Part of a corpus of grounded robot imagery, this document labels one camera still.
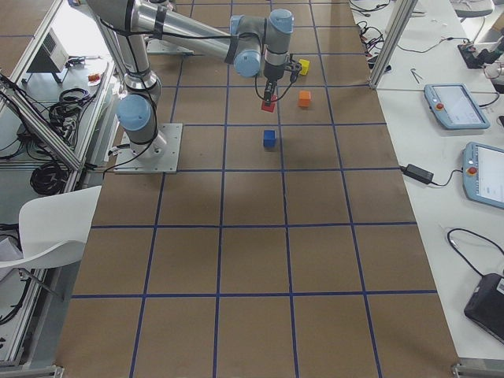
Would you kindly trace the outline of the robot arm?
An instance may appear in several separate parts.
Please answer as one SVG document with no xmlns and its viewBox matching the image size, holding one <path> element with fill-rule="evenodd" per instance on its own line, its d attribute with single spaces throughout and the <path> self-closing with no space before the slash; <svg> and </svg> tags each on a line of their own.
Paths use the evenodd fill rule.
<svg viewBox="0 0 504 378">
<path fill-rule="evenodd" d="M 291 83 L 302 66 L 289 52 L 294 17 L 274 9 L 267 17 L 235 15 L 227 32 L 178 13 L 173 1 L 90 1 L 88 3 L 115 62 L 124 70 L 125 99 L 117 117 L 134 159 L 159 158 L 167 140 L 158 123 L 161 81 L 151 67 L 155 55 L 204 54 L 233 66 L 242 77 L 263 75 L 262 109 L 280 97 L 276 86 L 285 73 Z"/>
</svg>

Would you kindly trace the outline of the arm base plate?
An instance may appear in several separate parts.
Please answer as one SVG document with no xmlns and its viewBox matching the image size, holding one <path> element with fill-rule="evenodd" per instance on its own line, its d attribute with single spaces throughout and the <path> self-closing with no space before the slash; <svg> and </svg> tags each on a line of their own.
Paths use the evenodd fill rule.
<svg viewBox="0 0 504 378">
<path fill-rule="evenodd" d="M 128 144 L 128 147 L 118 151 L 113 171 L 123 174 L 176 173 L 182 133 L 180 123 L 159 124 L 157 138 L 139 156 L 144 148 L 130 144 L 127 133 L 123 132 L 121 143 Z"/>
<path fill-rule="evenodd" d="M 188 48 L 178 46 L 174 43 L 160 40 L 148 39 L 146 41 L 146 50 L 150 55 L 193 55 L 194 51 Z"/>
</svg>

